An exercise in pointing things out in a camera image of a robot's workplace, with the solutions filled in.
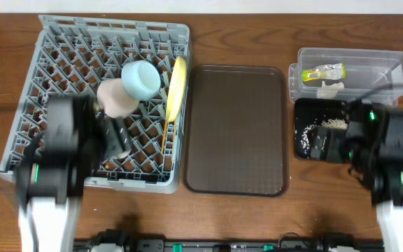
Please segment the white pink cup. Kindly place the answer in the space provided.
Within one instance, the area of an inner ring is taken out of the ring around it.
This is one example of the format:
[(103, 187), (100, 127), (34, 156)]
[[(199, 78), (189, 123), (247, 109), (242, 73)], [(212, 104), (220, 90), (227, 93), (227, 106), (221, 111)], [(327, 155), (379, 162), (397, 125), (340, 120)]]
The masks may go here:
[(132, 150), (132, 143), (128, 139), (126, 141), (111, 141), (107, 144), (104, 159), (125, 158)]

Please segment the white pink bowl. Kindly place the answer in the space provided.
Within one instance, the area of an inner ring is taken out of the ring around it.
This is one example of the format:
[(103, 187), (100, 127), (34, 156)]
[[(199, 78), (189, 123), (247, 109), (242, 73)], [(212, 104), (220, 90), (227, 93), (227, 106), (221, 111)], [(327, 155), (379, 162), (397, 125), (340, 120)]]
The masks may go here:
[(102, 81), (97, 90), (97, 101), (111, 118), (126, 118), (139, 105), (139, 100), (129, 95), (120, 78)]

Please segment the wooden chopstick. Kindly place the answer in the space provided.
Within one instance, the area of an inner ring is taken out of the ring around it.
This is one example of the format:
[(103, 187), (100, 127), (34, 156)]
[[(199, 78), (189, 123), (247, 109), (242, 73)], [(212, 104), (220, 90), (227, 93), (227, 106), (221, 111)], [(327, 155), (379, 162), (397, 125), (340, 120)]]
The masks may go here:
[(174, 146), (174, 145), (175, 145), (175, 142), (176, 142), (176, 140), (177, 140), (177, 138), (178, 138), (178, 120), (175, 119), (175, 120), (172, 122), (172, 125), (173, 125), (172, 145)]
[(165, 146), (166, 146), (168, 125), (169, 125), (168, 120), (165, 120), (163, 136), (162, 136), (161, 154), (164, 154), (164, 150), (165, 150)]

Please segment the light blue bowl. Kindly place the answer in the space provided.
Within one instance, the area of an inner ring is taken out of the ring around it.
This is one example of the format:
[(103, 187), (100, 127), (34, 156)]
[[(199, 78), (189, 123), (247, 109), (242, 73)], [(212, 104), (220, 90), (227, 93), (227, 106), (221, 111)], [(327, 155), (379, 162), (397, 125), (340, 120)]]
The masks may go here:
[(158, 70), (146, 60), (126, 63), (121, 71), (121, 79), (127, 93), (140, 101), (153, 98), (161, 86)]

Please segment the yellow plate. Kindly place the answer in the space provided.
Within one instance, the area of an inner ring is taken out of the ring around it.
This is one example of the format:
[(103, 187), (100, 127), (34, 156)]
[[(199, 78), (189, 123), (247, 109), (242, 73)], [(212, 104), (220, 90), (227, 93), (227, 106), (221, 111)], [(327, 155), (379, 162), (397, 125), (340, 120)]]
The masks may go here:
[(183, 102), (188, 68), (183, 57), (178, 56), (171, 75), (169, 93), (167, 95), (166, 121), (173, 122), (178, 117)]

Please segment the orange green snack wrapper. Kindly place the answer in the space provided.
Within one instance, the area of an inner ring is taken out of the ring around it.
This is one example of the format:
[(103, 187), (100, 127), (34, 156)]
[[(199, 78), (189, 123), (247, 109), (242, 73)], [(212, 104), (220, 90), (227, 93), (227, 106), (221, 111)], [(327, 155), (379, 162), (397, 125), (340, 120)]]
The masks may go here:
[(342, 63), (325, 64), (302, 71), (302, 81), (339, 80), (346, 77), (346, 68)]

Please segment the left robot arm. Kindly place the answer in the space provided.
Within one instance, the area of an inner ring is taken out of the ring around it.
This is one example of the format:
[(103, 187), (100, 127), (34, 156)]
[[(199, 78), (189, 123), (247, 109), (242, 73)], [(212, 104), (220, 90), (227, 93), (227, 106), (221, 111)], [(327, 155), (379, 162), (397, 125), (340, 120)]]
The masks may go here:
[(15, 170), (23, 251), (72, 251), (85, 179), (104, 160), (131, 152), (123, 120), (106, 122), (99, 111), (89, 95), (49, 98), (47, 127)]

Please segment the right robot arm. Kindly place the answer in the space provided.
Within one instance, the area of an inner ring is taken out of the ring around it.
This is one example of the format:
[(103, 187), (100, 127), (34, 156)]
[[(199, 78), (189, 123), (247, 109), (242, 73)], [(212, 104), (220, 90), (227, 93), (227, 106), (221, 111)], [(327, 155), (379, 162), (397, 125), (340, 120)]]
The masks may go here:
[(312, 160), (350, 164), (371, 193), (385, 251), (403, 251), (403, 110), (354, 100), (346, 129), (317, 126)]

